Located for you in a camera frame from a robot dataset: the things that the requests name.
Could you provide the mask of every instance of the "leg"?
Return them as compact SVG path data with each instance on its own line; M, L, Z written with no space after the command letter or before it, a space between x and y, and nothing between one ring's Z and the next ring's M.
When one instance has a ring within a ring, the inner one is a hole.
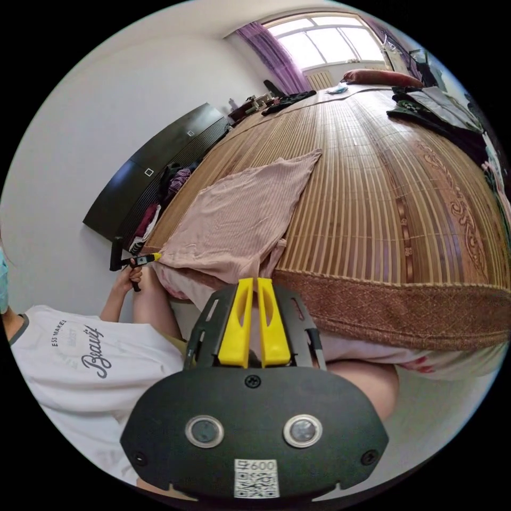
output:
M398 373L392 364L343 360L328 363L326 367L362 390L382 421L392 415L399 393Z
M182 340L169 295L150 266L142 268L140 292L133 293L133 323L149 323L158 332Z

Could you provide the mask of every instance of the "black cabinet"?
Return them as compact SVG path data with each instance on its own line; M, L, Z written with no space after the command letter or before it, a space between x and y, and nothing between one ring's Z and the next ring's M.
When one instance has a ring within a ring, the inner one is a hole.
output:
M109 241L122 236L127 250L145 210L157 201L165 167L172 162L185 167L201 160L228 130L227 118L208 103L173 122L115 173L89 209L84 224Z

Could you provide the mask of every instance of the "woven bamboo sleeping mat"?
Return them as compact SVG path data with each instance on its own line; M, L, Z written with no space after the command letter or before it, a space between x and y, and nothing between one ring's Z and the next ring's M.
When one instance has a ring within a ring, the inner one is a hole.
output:
M144 252L165 244L201 189L321 147L274 284L299 292L317 326L344 337L437 350L507 341L510 257L496 199L453 143L389 119L389 89L319 92L249 117L196 169Z

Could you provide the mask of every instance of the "white t-shirt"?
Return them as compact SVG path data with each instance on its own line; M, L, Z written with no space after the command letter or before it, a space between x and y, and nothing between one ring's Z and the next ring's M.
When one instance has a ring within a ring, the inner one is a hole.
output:
M119 443L141 395L183 369L179 350L151 325L109 323L36 306L11 340L31 392L66 439L110 475L135 484Z

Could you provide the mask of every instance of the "sticker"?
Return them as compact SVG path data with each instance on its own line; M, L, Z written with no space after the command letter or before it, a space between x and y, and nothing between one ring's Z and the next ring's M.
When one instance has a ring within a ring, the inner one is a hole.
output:
M234 497L238 499L279 497L277 460L235 459Z

